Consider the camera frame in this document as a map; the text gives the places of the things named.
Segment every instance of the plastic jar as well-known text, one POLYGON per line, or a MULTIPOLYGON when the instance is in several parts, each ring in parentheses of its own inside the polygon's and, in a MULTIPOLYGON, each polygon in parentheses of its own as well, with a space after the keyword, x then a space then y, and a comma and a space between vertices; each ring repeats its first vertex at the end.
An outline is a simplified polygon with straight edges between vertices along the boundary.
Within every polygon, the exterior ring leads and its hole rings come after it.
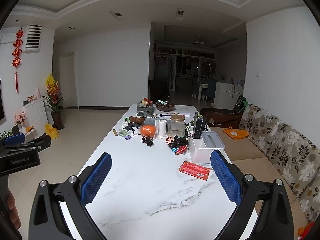
POLYGON ((180 114, 174 114, 170 117, 170 123, 168 125, 168 137, 183 137, 186 130, 186 124, 184 123, 184 116, 180 114))

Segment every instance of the white slatted vent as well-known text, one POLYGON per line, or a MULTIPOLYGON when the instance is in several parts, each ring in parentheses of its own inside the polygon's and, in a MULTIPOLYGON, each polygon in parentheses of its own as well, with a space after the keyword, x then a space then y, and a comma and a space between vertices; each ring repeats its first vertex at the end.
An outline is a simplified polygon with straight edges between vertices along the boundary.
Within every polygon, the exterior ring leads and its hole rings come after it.
POLYGON ((38 52, 40 51, 41 41, 41 25, 29 25, 26 29, 26 38, 23 41, 23 52, 38 52))

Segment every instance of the orange bag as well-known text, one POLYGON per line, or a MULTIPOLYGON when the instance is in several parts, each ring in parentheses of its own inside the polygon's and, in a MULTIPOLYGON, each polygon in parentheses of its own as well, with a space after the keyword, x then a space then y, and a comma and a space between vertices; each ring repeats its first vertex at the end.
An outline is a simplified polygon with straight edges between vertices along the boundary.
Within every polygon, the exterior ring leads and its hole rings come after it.
POLYGON ((243 139, 249 135, 246 130, 233 129, 231 126, 229 126, 229 128, 223 129, 223 131, 234 140, 243 139))

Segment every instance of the floral sofa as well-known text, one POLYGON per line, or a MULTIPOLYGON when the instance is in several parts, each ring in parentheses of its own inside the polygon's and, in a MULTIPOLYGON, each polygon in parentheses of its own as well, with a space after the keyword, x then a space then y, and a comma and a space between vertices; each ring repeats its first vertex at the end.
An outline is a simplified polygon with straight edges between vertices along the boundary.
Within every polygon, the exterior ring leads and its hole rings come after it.
MULTIPOLYGON (((298 229, 315 221, 320 213, 319 149, 290 125, 254 105, 246 107, 239 125, 249 132, 247 138, 235 141, 223 128, 211 129, 218 133, 228 157, 242 173, 268 182, 282 179, 297 239, 298 229)), ((257 212, 260 202, 255 206, 257 212)))

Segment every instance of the floral cushion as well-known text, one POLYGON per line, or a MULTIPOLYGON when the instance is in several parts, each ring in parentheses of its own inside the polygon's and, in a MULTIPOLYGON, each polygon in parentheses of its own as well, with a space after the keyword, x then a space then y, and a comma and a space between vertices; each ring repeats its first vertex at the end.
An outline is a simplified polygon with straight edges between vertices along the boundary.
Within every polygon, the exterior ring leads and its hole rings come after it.
POLYGON ((320 171, 299 198, 300 205, 306 214, 308 222, 314 222, 320 213, 320 171))
POLYGON ((246 129, 249 133, 248 138, 259 150, 267 155, 274 135, 282 122, 278 117, 269 114, 266 110, 248 105, 242 115, 239 129, 246 129))
POLYGON ((303 193, 320 166, 319 149, 285 123, 279 125, 267 157, 296 197, 303 193))

